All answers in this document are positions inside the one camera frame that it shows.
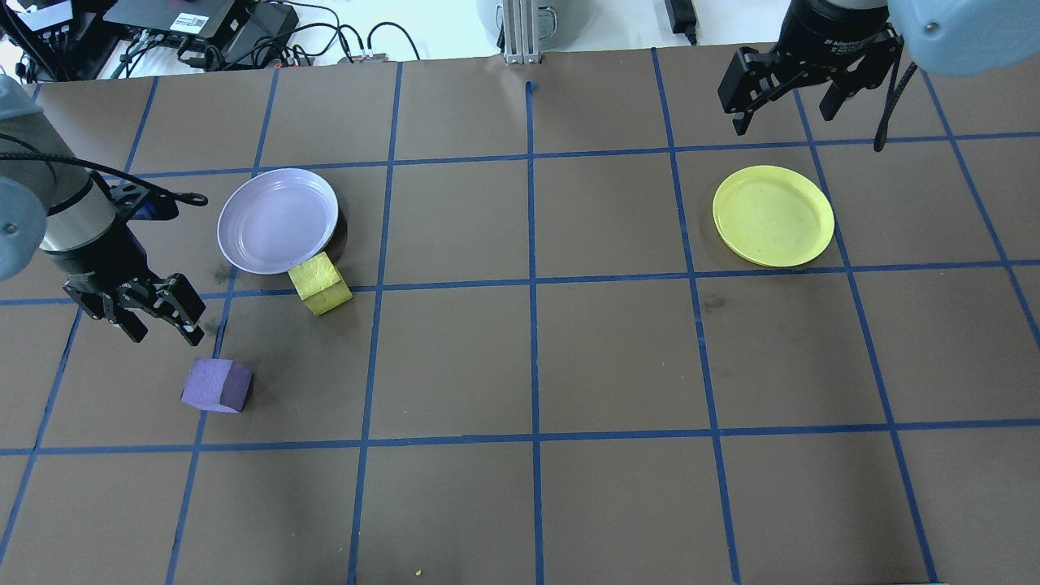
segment wooden block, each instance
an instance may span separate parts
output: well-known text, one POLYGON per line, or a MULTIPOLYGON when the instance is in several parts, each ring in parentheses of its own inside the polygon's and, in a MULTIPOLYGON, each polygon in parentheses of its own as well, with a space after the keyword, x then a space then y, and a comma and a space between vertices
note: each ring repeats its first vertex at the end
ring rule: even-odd
POLYGON ((323 314, 354 298, 324 252, 289 269, 289 278, 304 304, 314 314, 323 314))
POLYGON ((199 410, 241 412, 253 373, 230 359, 196 358, 181 402, 199 410))

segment sticker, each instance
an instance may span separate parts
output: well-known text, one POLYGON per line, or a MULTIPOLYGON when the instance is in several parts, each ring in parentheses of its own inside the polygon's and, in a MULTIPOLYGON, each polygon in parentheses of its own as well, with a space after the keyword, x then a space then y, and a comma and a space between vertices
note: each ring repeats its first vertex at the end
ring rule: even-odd
POLYGON ((177 20, 174 21, 174 24, 170 25, 170 30, 198 34, 202 30, 202 27, 206 26, 207 22, 209 22, 209 17, 200 17, 199 15, 181 12, 181 15, 177 17, 177 20))

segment metal post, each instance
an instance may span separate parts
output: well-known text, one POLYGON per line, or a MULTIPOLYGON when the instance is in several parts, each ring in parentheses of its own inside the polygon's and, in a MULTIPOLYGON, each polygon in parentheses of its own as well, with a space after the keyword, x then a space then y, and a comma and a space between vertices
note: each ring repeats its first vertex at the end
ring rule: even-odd
POLYGON ((502 0, 505 62, 542 62, 539 44, 538 0, 502 0))

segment grid square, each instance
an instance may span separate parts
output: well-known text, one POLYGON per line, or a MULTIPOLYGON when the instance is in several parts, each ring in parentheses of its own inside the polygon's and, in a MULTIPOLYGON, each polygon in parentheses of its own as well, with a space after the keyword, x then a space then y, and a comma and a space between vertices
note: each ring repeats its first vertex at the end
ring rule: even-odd
POLYGON ((885 422, 846 275, 698 286, 720 425, 885 422))
MULTIPOLYGON (((877 90, 861 91, 841 106, 834 120, 827 122, 820 113, 820 102, 830 86, 830 83, 825 83, 799 90, 809 126, 812 128, 812 137, 817 141, 868 138, 873 143, 881 116, 885 111, 888 79, 885 79, 884 84, 877 90)), ((903 92, 900 103, 892 112, 888 124, 888 136, 944 136, 945 134, 946 130, 939 120, 928 85, 919 78, 914 79, 903 92)))
POLYGON ((1008 257, 1040 258, 1040 138, 964 141, 959 143, 979 196, 986 204, 1008 257))
POLYGON ((0 582, 161 583, 190 459, 188 453, 41 457, 0 582))
POLYGON ((152 81, 141 77, 119 83, 46 83, 36 105, 44 108, 76 156, 122 171, 137 136, 152 81))
POLYGON ((205 207, 180 205, 172 222, 135 222, 130 225, 148 251, 148 263, 160 277, 181 273, 200 295, 225 292, 231 263, 216 244, 216 220, 224 204, 249 175, 198 175, 156 179, 176 193, 200 193, 209 198, 205 207))
POLYGON ((68 277, 41 250, 36 250, 29 265, 11 278, 0 281, 0 300, 68 299, 61 289, 68 277))
POLYGON ((955 134, 1035 132, 1036 83, 1040 57, 994 68, 971 79, 931 77, 955 134))
POLYGON ((650 51, 549 53, 544 65, 529 74, 537 152, 668 146, 650 51))
POLYGON ((1040 416, 1040 350, 1003 269, 857 276, 895 418, 1040 416))
POLYGON ((31 449, 76 307, 0 307, 0 330, 26 331, 0 352, 0 449, 31 449))
POLYGON ((547 583, 732 583, 711 439, 544 442, 542 493, 547 583))
POLYGON ((134 173, 249 169, 256 159, 271 71, 163 77, 134 173))
POLYGON ((902 442, 943 581, 1040 575, 1040 429, 910 431, 902 442))
MULTIPOLYGON (((345 246, 337 248, 338 235, 334 232, 326 250, 347 286, 374 285, 380 266, 380 240, 383 237, 386 169, 322 169, 314 172, 332 185, 340 211, 346 217, 345 246)), ((235 277, 237 290, 292 287, 286 273, 259 275, 238 271, 235 277)))
POLYGON ((529 433, 528 290, 384 294, 371 436, 529 433))
MULTIPOLYGON (((404 67, 394 153, 398 160, 527 150, 524 82, 529 70, 502 67, 501 55, 409 61, 404 67)), ((384 99, 392 102, 392 96, 384 99)))
POLYGON ((394 65, 283 69, 260 163, 386 160, 395 77, 394 65))
POLYGON ((538 276, 686 272, 667 154, 535 163, 538 276))
POLYGON ((213 355, 224 303, 207 301, 192 348, 166 323, 142 316, 148 337, 133 344, 107 322, 83 316, 69 354, 45 447, 185 444, 199 411, 181 404, 197 357, 213 355))
POLYGON ((948 143, 822 147, 853 264, 996 260, 948 143))
POLYGON ((357 468, 356 449, 203 453, 176 583, 344 583, 357 468))
MULTIPOLYGON (((719 229, 716 228, 711 214, 711 204, 719 185, 727 177, 748 167, 772 164, 790 169, 813 183, 818 183, 808 147, 680 152, 677 158, 690 250, 698 272, 762 268, 734 254, 719 236, 719 229)), ((804 264, 804 268, 840 265, 841 253, 837 241, 832 239, 827 249, 814 260, 804 264)))
POLYGON ((386 281, 527 278, 522 160, 394 170, 386 281))
POLYGON ((373 303, 355 294, 319 319, 295 295, 235 299, 220 357, 253 389, 241 413, 210 413, 206 442, 359 438, 373 303))
POLYGON ((534 582, 530 449, 370 449, 358 583, 534 582))
POLYGON ((708 427, 687 280, 538 288, 543 432, 708 427))
POLYGON ((740 577, 760 583, 925 583, 887 433, 723 439, 740 577))
MULTIPOLYGON (((769 45, 752 45, 769 51, 769 45)), ((719 101, 721 75, 736 54, 732 46, 669 47, 657 50, 676 146, 805 142, 805 128, 790 97, 755 112, 748 133, 736 135, 732 116, 719 101), (705 72, 720 77, 707 82, 705 72)), ((644 109, 649 109, 649 102, 644 109)))

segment blue grid line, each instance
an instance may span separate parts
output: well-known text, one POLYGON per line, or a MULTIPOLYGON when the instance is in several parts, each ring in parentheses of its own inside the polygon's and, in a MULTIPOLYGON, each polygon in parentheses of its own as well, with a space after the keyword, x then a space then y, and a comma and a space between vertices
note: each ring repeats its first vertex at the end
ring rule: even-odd
POLYGON ((1040 137, 1040 132, 994 132, 990 134, 954 134, 957 141, 1002 141, 1008 138, 1036 138, 1040 137))
POLYGON ((204 169, 201 171, 165 171, 161 173, 135 173, 141 179, 162 179, 166 177, 205 177, 208 175, 245 175, 252 173, 253 169, 244 167, 241 169, 204 169))
MULTIPOLYGON (((1038 137, 1040 132, 1004 132, 1004 133, 992 133, 992 134, 958 134, 954 137, 958 141, 980 141, 980 139, 1008 139, 1008 138, 1023 138, 1023 137, 1038 137)), ((888 138, 889 143, 934 143, 934 142, 944 142, 948 141, 948 136, 894 136, 888 138)), ((874 144, 874 138, 839 138, 830 141, 817 141, 817 147, 823 146, 847 146, 847 145, 869 145, 874 144)), ((675 152, 704 152, 704 151, 729 151, 729 150, 762 150, 762 149, 775 149, 775 148, 798 148, 808 146, 805 141, 787 141, 787 142, 775 142, 775 143, 744 143, 744 144, 725 144, 725 145, 687 145, 687 146, 676 146, 675 152)), ((616 150, 586 150, 586 151, 561 151, 561 152, 536 152, 531 156, 536 159, 542 158, 597 158, 605 156, 625 156, 631 154, 665 154, 669 151, 667 147, 654 147, 654 148, 635 148, 635 149, 616 149, 616 150)), ((440 158, 407 158, 394 160, 394 164, 401 166, 420 166, 420 164, 453 164, 458 162, 496 162, 503 160, 526 160, 528 155, 526 153, 516 153, 516 154, 492 154, 485 156, 453 156, 453 157, 440 157, 440 158)), ((142 179, 157 179, 166 177, 194 177, 194 176, 206 176, 206 175, 231 175, 238 173, 251 173, 253 171, 259 171, 261 173, 267 171, 275 171, 277 169, 306 169, 309 171, 315 170, 331 170, 331 169, 352 169, 359 167, 386 167, 386 160, 350 160, 343 162, 323 162, 318 164, 278 164, 278 166, 266 166, 257 168, 237 168, 237 169, 201 169, 201 170, 190 170, 190 171, 163 171, 163 172, 152 172, 152 173, 137 173, 136 175, 142 179)))
MULTIPOLYGON (((1040 266, 1040 259, 1010 260, 1007 262, 1013 266, 1040 266)), ((917 264, 867 264, 851 266, 854 273, 875 273, 875 272, 911 272, 911 271, 953 271, 971 269, 999 269, 1005 262, 1000 260, 983 260, 973 262, 931 262, 917 264)), ((731 271, 705 271, 696 273, 698 280, 714 278, 746 278, 762 276, 798 276, 808 274, 844 274, 844 266, 811 266, 806 269, 747 269, 731 271)), ((535 279, 537 284, 581 284, 590 282, 631 282, 647 280, 682 280, 688 278, 687 273, 649 273, 649 274, 604 274, 584 276, 543 276, 535 279)), ((477 288, 494 286, 527 286, 530 279, 527 278, 505 278, 497 280, 450 280, 445 282, 408 282, 400 284, 374 284, 352 285, 354 292, 375 292, 376 290, 434 290, 443 288, 477 288)), ((251 288, 248 290, 235 290, 232 296, 236 299, 245 297, 281 297, 295 295, 293 288, 251 288)), ((226 292, 204 292, 200 295, 205 300, 224 299, 226 292)), ((68 297, 48 297, 42 299, 0 299, 0 307, 23 306, 23 305, 69 305, 72 299, 68 297)))
POLYGON ((193 444, 104 444, 45 447, 41 455, 123 455, 128 453, 191 453, 193 444))
MULTIPOLYGON (((257 153, 253 159, 251 175, 256 177, 260 167, 260 157, 263 155, 264 141, 267 136, 267 128, 270 125, 270 115, 275 105, 275 91, 278 88, 278 75, 281 70, 276 69, 270 78, 270 90, 267 94, 267 107, 264 110, 263 122, 260 125, 260 138, 257 141, 257 153)), ((234 301, 235 281, 238 279, 238 269, 231 268, 228 277, 228 287, 224 295, 224 311, 220 314, 220 325, 216 330, 216 338, 213 341, 213 359, 220 357, 220 350, 224 348, 224 337, 228 329, 228 320, 231 317, 231 303, 234 301)), ((199 413, 199 425, 196 427, 196 437, 191 449, 191 460, 188 463, 187 477, 184 480, 184 495, 181 499, 181 509, 177 516, 177 528, 174 531, 174 542, 170 550, 170 564, 166 566, 166 585, 174 584, 177 575, 177 561, 180 559, 181 542, 184 538, 184 526, 187 524, 188 508, 191 505, 191 492, 194 489, 196 473, 199 469, 199 457, 203 451, 203 437, 206 434, 206 421, 208 413, 204 410, 199 413)))
POLYGON ((0 299, 0 307, 17 307, 21 305, 70 305, 74 301, 68 297, 50 297, 47 299, 0 299))
MULTIPOLYGON (((991 418, 978 421, 922 421, 896 423, 901 431, 941 431, 964 429, 1026 429, 1040 427, 1040 418, 991 418)), ((718 434, 724 437, 776 436, 776 435, 826 435, 839 433, 884 433, 887 423, 856 425, 807 425, 794 427, 722 427, 718 434)), ((648 429, 638 431, 571 431, 539 433, 541 442, 568 442, 590 440, 640 440, 656 438, 709 438, 716 431, 711 429, 648 429)), ((488 444, 518 443, 535 440, 532 433, 484 434, 484 435, 441 435, 416 437, 369 438, 368 447, 418 447, 433 444, 488 444)), ((230 442, 187 444, 130 444, 130 446, 87 446, 87 447, 43 447, 36 450, 40 456, 50 455, 119 455, 133 453, 190 453, 198 450, 210 452, 239 451, 300 451, 313 449, 357 449, 361 439, 329 439, 268 442, 230 442)), ((24 456, 32 449, 0 449, 0 457, 24 456)))
POLYGON ((684 147, 670 147, 675 152, 705 152, 720 150, 758 150, 766 148, 796 148, 806 146, 805 142, 780 142, 780 143, 738 143, 731 145, 695 145, 684 147))
POLYGON ((657 79, 657 93, 660 96, 660 109, 665 118, 665 132, 668 137, 669 159, 672 164, 672 185, 675 189, 675 206, 679 219, 679 230, 682 235, 682 252, 685 255, 686 271, 690 279, 690 300, 694 309, 694 325, 697 330, 697 349, 700 353, 701 376, 704 379, 704 400, 707 404, 708 423, 711 426, 711 448, 714 452, 716 475, 719 481, 719 501, 722 505, 723 527, 725 528, 726 544, 729 550, 730 571, 733 577, 733 583, 740 585, 740 563, 736 552, 733 514, 730 509, 726 463, 723 459, 722 435, 719 432, 719 415, 716 411, 714 390, 711 385, 711 372, 708 362, 708 349, 704 338, 704 321, 701 314, 700 292, 697 288, 697 271, 694 266, 694 255, 690 249, 690 230, 686 226, 685 203, 682 198, 682 184, 679 180, 679 162, 676 157, 675 136, 672 131, 672 116, 668 107, 668 94, 665 92, 665 79, 660 73, 657 49, 650 49, 650 56, 653 58, 654 76, 657 79))
POLYGON ((372 399, 375 389, 375 357, 380 346, 380 316, 383 310, 382 286, 387 272, 387 239, 390 237, 390 201, 393 195, 393 168, 397 150, 397 118, 400 112, 400 82, 404 65, 397 63, 393 87, 393 113, 390 119, 390 147, 387 151, 386 193, 383 198, 383 230, 380 235, 380 265, 376 275, 375 303, 372 308, 372 334, 368 345, 368 376, 365 381, 365 408, 361 418, 361 443, 358 452, 358 476, 354 491, 354 517, 350 522, 350 554, 346 582, 354 585, 358 575, 358 550, 361 543, 361 511, 365 495, 365 470, 368 465, 368 437, 372 426, 372 399))
POLYGON ((133 167, 133 159, 137 156, 137 147, 140 146, 140 137, 145 135, 145 124, 148 123, 148 115, 152 111, 152 103, 155 102, 155 92, 159 87, 159 78, 152 78, 152 88, 148 93, 148 101, 145 102, 145 110, 140 116, 140 124, 137 125, 137 133, 134 134, 133 144, 130 146, 130 155, 127 156, 127 164, 123 168, 124 173, 129 173, 133 167))
POLYGON ((989 211, 986 210, 986 203, 982 200, 982 196, 979 194, 979 188, 976 185, 974 179, 971 178, 971 172, 968 170, 968 164, 964 160, 964 154, 961 153, 961 147, 957 144, 957 138, 954 136, 954 130, 950 126, 950 120, 946 119, 946 112, 942 109, 942 103, 939 101, 939 95, 935 92, 935 86, 932 85, 932 79, 929 77, 928 73, 921 72, 921 76, 925 78, 925 84, 928 86, 928 93, 932 96, 932 102, 935 105, 935 110, 939 115, 939 120, 942 122, 942 127, 946 131, 946 137, 950 139, 950 146, 954 149, 954 155, 957 157, 957 163, 961 168, 961 173, 964 175, 964 181, 968 185, 968 189, 971 190, 971 198, 976 202, 976 206, 979 208, 979 214, 982 215, 983 222, 986 224, 986 229, 989 230, 989 236, 993 240, 993 247, 996 248, 996 253, 1000 257, 1000 262, 1004 263, 1005 270, 1008 272, 1008 278, 1011 280, 1011 286, 1015 290, 1015 296, 1018 298, 1018 304, 1022 308, 1022 314, 1025 316, 1025 322, 1030 326, 1030 331, 1033 333, 1033 340, 1036 342, 1037 347, 1040 348, 1040 327, 1037 326, 1037 321, 1034 319, 1033 310, 1030 308, 1030 303, 1025 299, 1025 294, 1022 291, 1022 286, 1018 282, 1018 276, 1015 275, 1015 271, 1011 268, 1011 263, 1008 260, 1008 252, 1004 248, 1004 244, 1000 241, 1000 236, 996 233, 996 228, 993 227, 993 221, 990 219, 989 211))
MULTIPOLYGON (((906 143, 943 143, 946 142, 945 136, 892 136, 888 138, 889 143, 892 144, 906 144, 906 143)), ((828 146, 850 146, 850 145, 873 145, 874 138, 837 138, 830 141, 816 141, 816 147, 828 147, 828 146)))
POLYGON ((15 495, 15 504, 10 508, 10 515, 7 516, 7 525, 4 527, 3 539, 0 539, 0 565, 3 564, 4 556, 7 554, 7 545, 10 544, 11 535, 15 532, 15 523, 18 522, 18 513, 22 509, 22 502, 25 500, 25 492, 29 487, 29 479, 32 477, 32 469, 36 465, 40 457, 40 449, 44 443, 44 435, 47 433, 47 425, 51 421, 51 413, 54 412, 54 402, 58 398, 58 389, 61 387, 61 378, 64 377, 66 366, 69 364, 69 354, 72 352, 72 345, 76 340, 76 332, 79 330, 79 322, 83 317, 83 311, 77 309, 76 317, 69 328, 69 338, 66 340, 64 350, 61 352, 61 359, 58 360, 57 370, 54 374, 54 383, 51 384, 51 391, 47 396, 47 406, 44 407, 44 416, 40 421, 36 429, 36 440, 29 453, 29 459, 25 463, 25 470, 22 473, 22 483, 18 486, 18 493, 15 495))
MULTIPOLYGON (((806 138, 809 141, 809 151, 812 154, 812 162, 816 169, 820 179, 820 188, 831 199, 830 189, 827 186, 827 177, 824 174, 824 166, 820 160, 820 153, 816 150, 815 142, 812 137, 812 128, 809 126, 809 119, 805 115, 805 105, 802 103, 802 96, 798 90, 794 92, 795 103, 798 106, 798 113, 802 119, 802 126, 805 128, 806 138)), ((863 299, 859 294, 859 285, 856 283, 856 274, 852 270, 852 262, 849 260, 849 250, 846 248, 844 238, 841 235, 841 226, 838 220, 834 220, 834 237, 841 252, 841 262, 846 268, 849 279, 849 288, 852 291, 853 303, 856 306, 856 314, 859 317, 859 326, 863 331, 863 342, 866 346, 866 353, 870 359, 870 367, 874 371, 874 379, 878 385, 878 397, 881 399, 881 407, 885 413, 885 421, 888 426, 889 436, 892 440, 892 450, 895 454, 895 462, 900 468, 900 476, 903 480, 903 489, 906 492, 907 505, 910 509, 910 516, 913 519, 914 530, 917 533, 917 543, 920 548, 921 557, 925 561, 925 568, 928 570, 929 582, 938 581, 935 570, 935 562, 932 558, 932 551, 928 543, 928 536, 925 534, 925 523, 920 517, 920 510, 917 507, 917 497, 914 493, 913 483, 910 480, 910 469, 907 465, 906 456, 903 453, 903 442, 900 440, 900 432, 895 426, 895 416, 892 413, 892 405, 888 400, 888 389, 885 386, 885 379, 881 373, 881 363, 878 361, 877 349, 874 345, 874 337, 870 334, 870 325, 866 320, 866 311, 863 308, 863 299)))
POLYGON ((886 424, 863 425, 812 425, 800 427, 737 427, 720 429, 724 437, 757 437, 776 435, 830 435, 835 433, 887 432, 886 424))
POLYGON ((538 362, 538 237, 535 212, 535 90, 536 81, 524 83, 524 109, 527 119, 527 276, 530 299, 530 429, 531 487, 535 519, 535 583, 545 583, 545 549, 542 529, 542 415, 539 399, 538 362))
POLYGON ((527 160, 526 154, 490 154, 487 156, 453 156, 447 158, 409 158, 395 160, 394 164, 453 164, 456 162, 498 162, 502 160, 527 160))
POLYGON ((321 171, 324 169, 357 169, 359 167, 386 167, 386 160, 353 160, 349 162, 322 162, 317 164, 275 164, 270 167, 260 167, 261 173, 276 171, 278 169, 306 169, 307 171, 321 171))
POLYGON ((657 148, 629 148, 614 150, 578 150, 574 152, 534 152, 527 156, 530 158, 598 158, 602 156, 627 156, 630 154, 665 154, 668 149, 657 148))

